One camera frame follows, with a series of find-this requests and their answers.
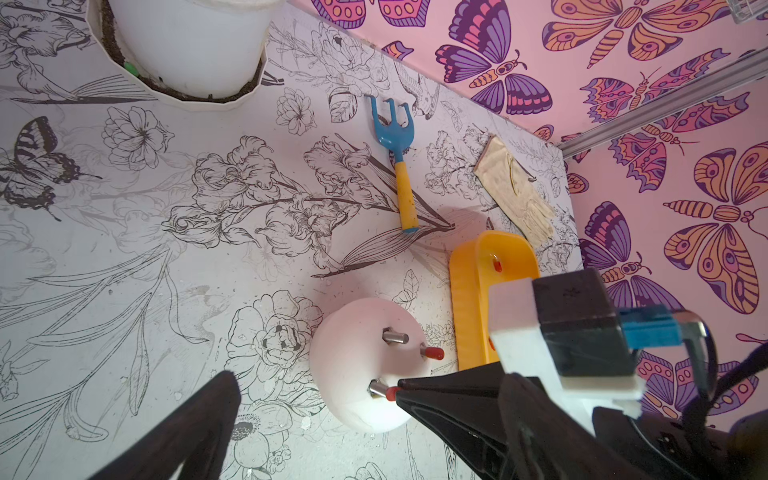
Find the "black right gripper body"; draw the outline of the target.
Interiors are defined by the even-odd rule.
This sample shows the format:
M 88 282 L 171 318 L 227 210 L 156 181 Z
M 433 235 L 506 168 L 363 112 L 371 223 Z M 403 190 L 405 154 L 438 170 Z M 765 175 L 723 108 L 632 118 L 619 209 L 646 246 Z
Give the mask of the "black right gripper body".
M 656 415 L 635 420 L 617 410 L 593 412 L 597 439 L 654 479 L 765 479 L 767 412 L 748 415 L 729 431 L 707 428 L 711 453 L 694 452 L 681 422 Z

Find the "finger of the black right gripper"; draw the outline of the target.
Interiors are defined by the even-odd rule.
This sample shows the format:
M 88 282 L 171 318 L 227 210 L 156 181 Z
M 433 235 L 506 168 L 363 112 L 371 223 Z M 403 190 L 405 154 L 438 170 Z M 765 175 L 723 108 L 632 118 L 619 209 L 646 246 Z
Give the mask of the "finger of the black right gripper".
M 498 403 L 504 376 L 495 362 L 442 376 L 401 379 L 394 402 L 479 478 L 508 479 L 507 435 Z

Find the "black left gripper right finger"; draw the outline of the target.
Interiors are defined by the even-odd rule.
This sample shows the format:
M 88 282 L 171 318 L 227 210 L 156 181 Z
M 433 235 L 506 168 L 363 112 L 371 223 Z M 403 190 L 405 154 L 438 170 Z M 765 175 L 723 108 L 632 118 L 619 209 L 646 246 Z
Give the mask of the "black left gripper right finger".
M 499 411 L 506 435 L 502 479 L 646 479 L 601 444 L 545 392 L 517 374 L 504 376 Z

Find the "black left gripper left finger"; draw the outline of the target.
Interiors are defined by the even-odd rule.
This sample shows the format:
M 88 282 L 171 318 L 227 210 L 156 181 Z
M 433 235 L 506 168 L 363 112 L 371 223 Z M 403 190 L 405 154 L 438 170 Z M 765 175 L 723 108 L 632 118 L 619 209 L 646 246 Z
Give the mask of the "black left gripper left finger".
M 221 371 L 94 479 L 217 479 L 241 404 L 236 376 Z

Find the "red screw protection sleeve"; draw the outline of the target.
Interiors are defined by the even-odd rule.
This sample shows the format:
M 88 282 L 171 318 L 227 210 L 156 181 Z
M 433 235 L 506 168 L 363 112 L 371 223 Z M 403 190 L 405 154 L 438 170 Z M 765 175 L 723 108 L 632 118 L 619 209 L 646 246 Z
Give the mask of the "red screw protection sleeve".
M 422 345 L 420 347 L 420 354 L 424 359 L 441 361 L 445 357 L 445 352 L 440 347 L 433 347 Z

